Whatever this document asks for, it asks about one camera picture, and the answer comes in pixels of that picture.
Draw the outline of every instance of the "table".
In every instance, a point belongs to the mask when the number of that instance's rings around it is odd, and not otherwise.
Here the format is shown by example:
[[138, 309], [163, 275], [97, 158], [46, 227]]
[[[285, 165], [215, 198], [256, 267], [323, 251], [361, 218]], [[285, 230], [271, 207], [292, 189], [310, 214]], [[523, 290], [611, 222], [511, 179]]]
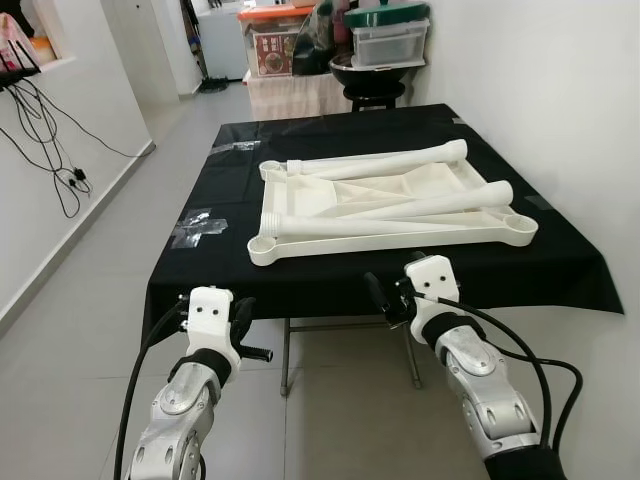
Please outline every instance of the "table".
[[[260, 222], [264, 184], [258, 165], [265, 160], [414, 150], [460, 138], [467, 141], [468, 160], [480, 174], [488, 182], [508, 180], [513, 208], [540, 225], [533, 242], [523, 248], [501, 243], [423, 248], [427, 255], [451, 259], [462, 300], [477, 308], [559, 305], [622, 313], [598, 250], [453, 110], [430, 105], [222, 126], [180, 220], [190, 211], [210, 208], [214, 218], [226, 219], [228, 228], [203, 235], [195, 248], [172, 248], [169, 238], [149, 280], [143, 337], [179, 294], [201, 285], [229, 288], [236, 298], [255, 297], [255, 318], [285, 318], [285, 364], [292, 331], [288, 319], [377, 313], [362, 275], [372, 271], [391, 289], [415, 249], [253, 265], [246, 245]], [[176, 328], [167, 327], [164, 336]], [[413, 373], [419, 382], [417, 371]]]

